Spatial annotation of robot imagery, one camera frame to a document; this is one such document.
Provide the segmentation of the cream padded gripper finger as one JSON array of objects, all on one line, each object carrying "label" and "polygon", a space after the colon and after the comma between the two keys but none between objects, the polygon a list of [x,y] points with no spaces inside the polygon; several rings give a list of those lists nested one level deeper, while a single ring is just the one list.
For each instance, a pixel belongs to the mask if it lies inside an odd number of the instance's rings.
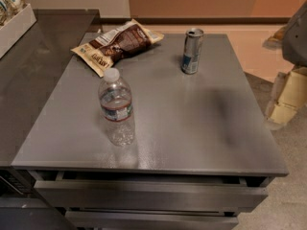
[{"label": "cream padded gripper finger", "polygon": [[279,130],[306,104],[307,68],[295,67],[289,73],[279,72],[265,111],[266,127],[270,130]]}]

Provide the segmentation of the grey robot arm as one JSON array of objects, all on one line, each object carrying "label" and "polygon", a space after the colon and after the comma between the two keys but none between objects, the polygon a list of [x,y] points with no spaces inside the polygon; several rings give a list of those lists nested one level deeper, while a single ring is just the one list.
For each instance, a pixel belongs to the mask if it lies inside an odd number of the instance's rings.
[{"label": "grey robot arm", "polygon": [[290,72],[279,72],[275,77],[265,111],[266,126],[278,130],[307,104],[307,1],[284,27],[268,38],[267,45],[279,46],[282,57],[294,65]]}]

